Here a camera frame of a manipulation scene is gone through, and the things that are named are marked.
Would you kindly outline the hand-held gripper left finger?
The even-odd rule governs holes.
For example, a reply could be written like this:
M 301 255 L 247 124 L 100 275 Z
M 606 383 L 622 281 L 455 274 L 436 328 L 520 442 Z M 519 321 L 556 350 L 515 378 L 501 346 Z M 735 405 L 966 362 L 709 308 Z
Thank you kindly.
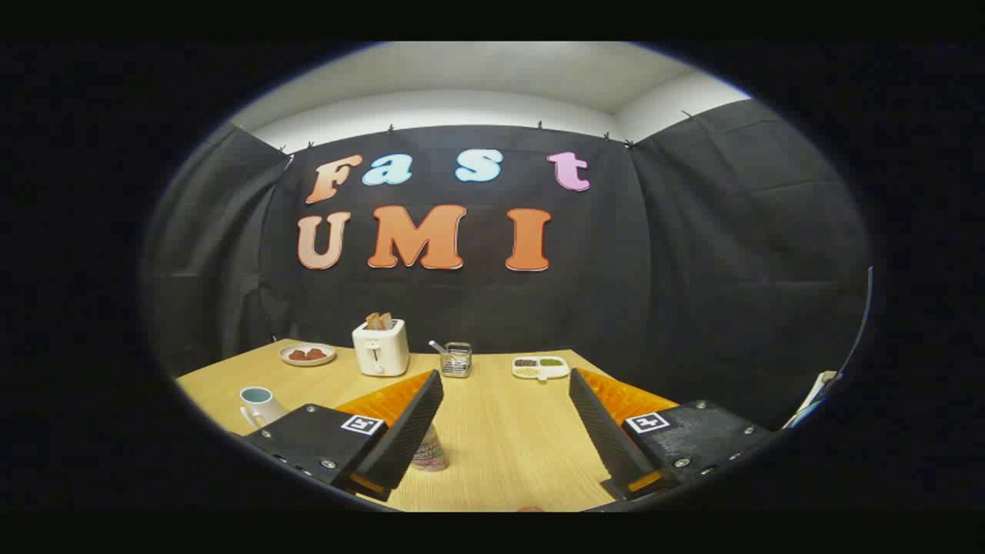
M 441 376 L 431 371 L 335 408 L 307 403 L 244 442 L 323 485 L 385 501 L 411 466 L 443 397 Z

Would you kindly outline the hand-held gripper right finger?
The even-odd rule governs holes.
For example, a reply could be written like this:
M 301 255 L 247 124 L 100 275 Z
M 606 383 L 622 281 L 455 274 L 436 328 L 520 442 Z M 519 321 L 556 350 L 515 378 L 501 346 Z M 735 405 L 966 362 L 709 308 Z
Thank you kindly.
M 571 372 L 569 397 L 616 501 L 647 500 L 718 476 L 773 437 L 706 399 L 679 404 L 587 369 Z

